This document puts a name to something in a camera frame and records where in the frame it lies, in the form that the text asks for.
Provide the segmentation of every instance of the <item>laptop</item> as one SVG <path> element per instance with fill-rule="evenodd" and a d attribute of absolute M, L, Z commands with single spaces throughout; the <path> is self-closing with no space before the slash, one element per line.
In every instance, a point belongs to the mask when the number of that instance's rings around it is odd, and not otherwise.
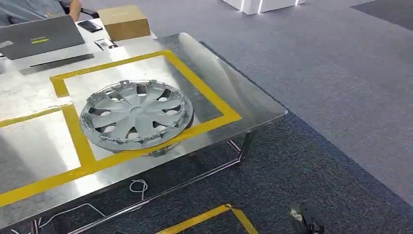
<path fill-rule="evenodd" d="M 0 28 L 0 53 L 19 59 L 84 44 L 69 15 Z"/>

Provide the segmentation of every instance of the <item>cardboard box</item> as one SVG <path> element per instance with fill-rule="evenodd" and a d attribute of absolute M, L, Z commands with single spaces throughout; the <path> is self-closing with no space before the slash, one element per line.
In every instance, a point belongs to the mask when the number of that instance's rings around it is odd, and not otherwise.
<path fill-rule="evenodd" d="M 149 36 L 148 19 L 135 5 L 97 11 L 113 41 Z"/>

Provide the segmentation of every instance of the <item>silver hubcap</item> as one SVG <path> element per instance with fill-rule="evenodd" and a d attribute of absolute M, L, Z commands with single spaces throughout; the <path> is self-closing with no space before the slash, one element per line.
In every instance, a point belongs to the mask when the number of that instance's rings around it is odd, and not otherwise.
<path fill-rule="evenodd" d="M 80 123 L 91 142 L 121 151 L 168 141 L 192 118 L 192 104 L 180 90 L 155 80 L 124 80 L 92 94 Z"/>

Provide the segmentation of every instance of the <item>white wire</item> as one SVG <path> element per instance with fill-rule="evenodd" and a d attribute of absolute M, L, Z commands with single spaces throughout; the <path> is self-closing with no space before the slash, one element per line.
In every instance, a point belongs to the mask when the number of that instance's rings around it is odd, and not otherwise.
<path fill-rule="evenodd" d="M 132 189 L 132 185 L 133 185 L 134 183 L 137 183 L 137 182 L 143 184 L 142 190 L 134 190 L 134 189 Z M 144 181 L 144 180 L 142 180 L 142 179 L 132 180 L 132 183 L 129 185 L 129 191 L 131 191 L 132 193 L 142 193 L 142 194 L 141 194 L 141 200 L 144 199 L 145 191 L 146 191 L 146 190 L 148 190 L 148 184 L 146 183 L 146 181 Z M 52 221 L 52 219 L 54 219 L 55 217 L 57 217 L 57 216 L 59 216 L 59 215 L 61 215 L 61 214 L 64 214 L 64 213 L 73 211 L 73 210 L 77 210 L 77 209 L 79 209 L 79 208 L 82 207 L 82 206 L 90 206 L 92 209 L 94 209 L 94 210 L 95 210 L 96 212 L 98 212 L 100 215 L 102 215 L 103 217 L 106 217 L 106 215 L 104 215 L 100 210 L 98 210 L 97 208 L 95 208 L 92 204 L 90 204 L 90 203 L 85 203 L 85 204 L 82 204 L 82 205 L 80 205 L 80 206 L 77 206 L 77 207 L 71 208 L 71 209 L 69 209 L 69 210 L 66 210 L 66 211 L 63 211 L 63 212 L 60 212 L 60 213 L 55 214 L 55 215 L 52 216 L 47 222 L 45 222 L 45 223 L 42 224 L 42 225 L 40 224 L 42 218 L 40 218 L 40 219 L 38 220 L 38 225 L 39 225 L 38 228 L 40 229 L 40 228 L 46 226 L 46 225 L 49 224 L 49 223 Z M 13 230 L 13 229 L 11 229 L 10 231 L 13 232 L 14 234 L 20 234 L 20 233 L 18 233 L 16 230 Z"/>

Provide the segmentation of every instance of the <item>desk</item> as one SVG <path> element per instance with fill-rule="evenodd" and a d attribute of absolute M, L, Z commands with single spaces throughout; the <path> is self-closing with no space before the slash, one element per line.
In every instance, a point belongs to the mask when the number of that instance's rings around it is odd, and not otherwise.
<path fill-rule="evenodd" d="M 101 51 L 101 49 L 94 42 L 96 40 L 104 39 L 104 38 L 110 39 L 110 37 L 108 33 L 106 32 L 106 29 L 103 26 L 103 23 L 100 19 L 91 19 L 90 21 L 101 26 L 103 30 L 91 33 L 76 24 L 80 34 L 85 40 L 85 44 L 63 48 L 60 50 L 55 50 L 55 51 L 51 51 L 51 52 L 47 52 L 47 53 L 43 53 L 39 55 L 33 55 L 33 56 L 25 57 L 25 58 L 19 58 L 16 60 L 0 58 L 0 74 L 12 72 L 12 71 L 18 71 L 21 69 L 26 69 L 26 68 L 29 68 L 31 66 L 38 65 L 38 64 L 53 62 L 57 60 L 67 59 L 67 58 L 73 58 L 73 57 L 86 55 L 86 54 L 93 54 L 93 53 Z M 117 41 L 116 44 L 118 46 L 123 46 L 123 45 L 127 45 L 130 43 L 139 42 L 142 40 L 155 39 L 155 38 L 156 36 L 151 32 L 150 36 Z"/>
<path fill-rule="evenodd" d="M 218 142 L 227 141 L 238 154 L 207 173 L 73 232 L 80 233 L 241 162 L 254 131 L 287 112 L 186 33 L 142 40 L 93 56 L 58 67 L 45 64 L 0 76 L 0 229 L 50 215 L 56 207 L 63 209 L 70 202 Z M 64 79 L 69 95 L 57 98 L 50 77 L 102 64 L 99 69 L 86 69 L 84 74 Z M 88 141 L 81 142 L 85 150 L 76 148 L 83 135 L 72 134 L 80 130 L 78 115 L 86 98 L 126 79 L 156 79 L 179 88 L 193 104 L 193 125 L 185 135 L 176 137 L 175 147 L 160 156 L 138 156 L 140 151 L 113 155 Z M 231 141 L 239 135 L 245 136 L 242 147 Z M 88 147 L 92 154 L 86 158 Z"/>

